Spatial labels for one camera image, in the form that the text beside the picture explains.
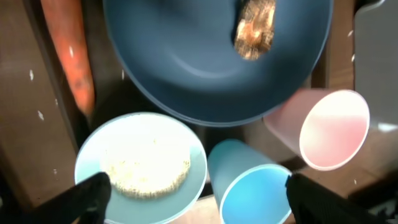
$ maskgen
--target wooden board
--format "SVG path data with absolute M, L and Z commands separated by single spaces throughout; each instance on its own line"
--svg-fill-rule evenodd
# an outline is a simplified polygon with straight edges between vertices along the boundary
M 0 168 L 24 209 L 73 185 L 60 102 L 21 0 L 0 1 Z
M 353 89 L 354 69 L 351 61 L 353 37 L 348 34 L 353 29 L 355 4 L 355 0 L 335 0 L 331 32 L 325 49 L 327 53 L 324 53 L 323 59 L 321 57 L 320 63 L 315 69 L 315 72 L 319 68 L 322 68 L 321 71 L 325 69 L 326 72 L 324 76 L 316 77 L 315 80 L 313 78 L 312 83 L 315 82 L 315 86 Z M 288 149 L 278 139 L 265 135 L 268 132 L 265 127 L 260 124 L 257 124 L 256 127 L 252 129 L 253 133 L 247 132 L 247 137 L 252 139 L 255 138 L 253 134 L 263 133 L 264 138 L 249 142 L 251 146 L 270 154 L 277 160 L 278 157 L 288 156 Z M 382 133 L 377 129 L 372 129 L 363 148 L 344 167 L 330 172 L 320 172 L 305 167 L 300 172 L 342 197 L 347 197 L 349 194 L 381 180 L 398 168 L 396 147 L 398 147 L 398 131 Z M 174 223 L 217 223 L 220 216 L 215 210 L 214 198 L 207 198 L 200 203 Z M 286 223 L 295 223 L 294 217 L 291 215 Z

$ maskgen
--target orange carrot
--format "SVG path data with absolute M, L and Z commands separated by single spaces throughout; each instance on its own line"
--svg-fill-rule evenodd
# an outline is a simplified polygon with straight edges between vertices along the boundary
M 80 111 L 94 110 L 94 84 L 87 56 L 80 0 L 41 0 L 47 27 Z

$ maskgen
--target wooden surface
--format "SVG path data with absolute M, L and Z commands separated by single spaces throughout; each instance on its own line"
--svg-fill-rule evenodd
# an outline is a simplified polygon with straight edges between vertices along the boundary
M 157 110 L 145 100 L 127 74 L 123 76 L 123 68 L 106 34 L 99 2 L 83 1 L 86 40 L 97 92 L 91 130 L 124 113 Z M 21 10 L 21 0 L 0 0 L 0 27 L 7 31 L 7 35 L 0 34 L 0 168 L 13 168 L 5 175 L 7 181 L 18 193 L 20 203 L 30 207 L 71 186 L 76 155 L 70 149 L 76 149 L 78 141 L 68 141 L 65 136 L 71 135 L 72 140 L 85 137 L 77 131 L 82 122 L 74 119 L 77 116 L 70 116 L 74 110 L 69 109 L 73 106 L 65 96 L 65 93 L 69 96 L 70 93 L 62 93 L 66 100 L 61 106 L 65 110 L 56 107 L 55 98 L 61 94 L 64 85 L 62 75 L 55 77 L 60 74 L 59 64 L 49 62 L 53 60 L 54 51 L 51 53 L 51 46 L 43 43 L 43 32 L 35 33 L 40 38 L 38 42 L 34 40 L 35 31 Z M 313 80 L 321 83 L 319 86 L 326 83 L 325 86 L 334 89 L 353 88 L 353 37 L 348 36 L 353 28 L 353 13 L 354 0 L 335 0 L 327 45 L 329 56 L 324 56 L 329 59 L 321 64 L 321 68 L 327 69 L 329 78 Z M 45 53 L 42 51 L 40 54 L 39 47 L 44 48 Z M 29 77 L 30 69 L 34 71 L 33 82 Z M 44 121 L 39 118 L 37 110 L 43 114 Z M 204 133 L 205 144 L 212 144 L 206 136 L 212 136 L 214 130 L 193 129 Z M 295 163 L 295 155 L 271 135 L 261 121 L 248 124 L 238 132 L 239 138 L 275 161 L 291 169 L 301 167 L 300 163 Z M 371 129 L 362 150 L 346 166 L 331 172 L 318 172 L 306 167 L 301 172 L 346 197 L 397 169 L 397 146 L 398 132 L 382 133 Z M 184 224 L 219 222 L 214 197 L 198 201 L 188 213 L 174 221 Z
M 28 210 L 73 185 L 76 154 L 21 0 L 0 30 L 0 168 Z

